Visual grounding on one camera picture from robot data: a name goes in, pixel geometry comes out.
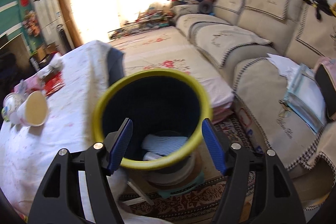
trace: white stripe on wall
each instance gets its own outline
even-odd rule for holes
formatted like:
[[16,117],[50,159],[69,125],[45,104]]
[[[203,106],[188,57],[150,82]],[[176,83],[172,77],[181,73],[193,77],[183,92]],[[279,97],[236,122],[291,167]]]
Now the white stripe on wall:
[[7,31],[3,32],[2,34],[0,34],[0,37],[2,37],[3,35],[9,35],[12,32],[15,32],[16,30],[20,29],[22,27],[22,23],[20,22],[19,24],[16,24],[15,26],[9,28]]
[[8,8],[17,5],[17,0],[0,7],[0,13]]

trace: teal wall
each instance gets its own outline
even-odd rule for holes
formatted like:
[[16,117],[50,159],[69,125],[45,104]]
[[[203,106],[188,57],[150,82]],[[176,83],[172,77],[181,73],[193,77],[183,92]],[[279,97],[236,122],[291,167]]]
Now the teal wall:
[[[8,8],[8,9],[1,9],[4,5],[17,1],[17,4]],[[25,11],[26,10],[33,10],[31,1],[28,0],[29,3],[26,7],[21,5],[20,0],[0,0],[0,35],[13,26],[21,23],[25,18]],[[11,40],[12,38],[16,37],[18,34],[23,33],[26,41],[30,47],[30,50],[33,52],[36,48],[38,48],[42,44],[42,37],[39,35],[34,37],[32,35],[28,35],[24,27],[20,27],[13,32],[7,32],[8,39]]]

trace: sofa backrest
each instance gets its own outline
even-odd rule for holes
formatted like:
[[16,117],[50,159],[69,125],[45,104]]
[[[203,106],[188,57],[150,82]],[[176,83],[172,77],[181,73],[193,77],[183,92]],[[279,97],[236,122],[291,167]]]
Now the sofa backrest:
[[302,0],[246,0],[237,25],[273,42],[284,55],[303,6]]
[[286,57],[298,64],[313,68],[320,56],[336,58],[336,17],[321,13],[316,18],[316,8],[305,4]]
[[246,0],[216,0],[213,12],[219,17],[232,25],[236,25],[238,17],[244,8]]

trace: blue cloth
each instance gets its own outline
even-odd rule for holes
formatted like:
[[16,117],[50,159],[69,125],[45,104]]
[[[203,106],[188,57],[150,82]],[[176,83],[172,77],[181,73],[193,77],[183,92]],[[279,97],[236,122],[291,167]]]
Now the blue cloth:
[[123,67],[124,53],[116,48],[111,48],[107,56],[107,67],[109,72],[109,86],[125,77]]

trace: trash can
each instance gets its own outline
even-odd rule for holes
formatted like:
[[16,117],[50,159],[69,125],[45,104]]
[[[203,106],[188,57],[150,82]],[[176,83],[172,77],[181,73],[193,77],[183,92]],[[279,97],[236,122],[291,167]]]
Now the trash can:
[[[121,166],[157,170],[180,162],[197,148],[203,139],[202,121],[211,115],[207,93],[196,79],[173,69],[145,70],[120,79],[100,98],[93,114],[93,137],[102,142],[130,118],[133,135]],[[168,156],[142,161],[142,141],[157,132],[188,140]]]

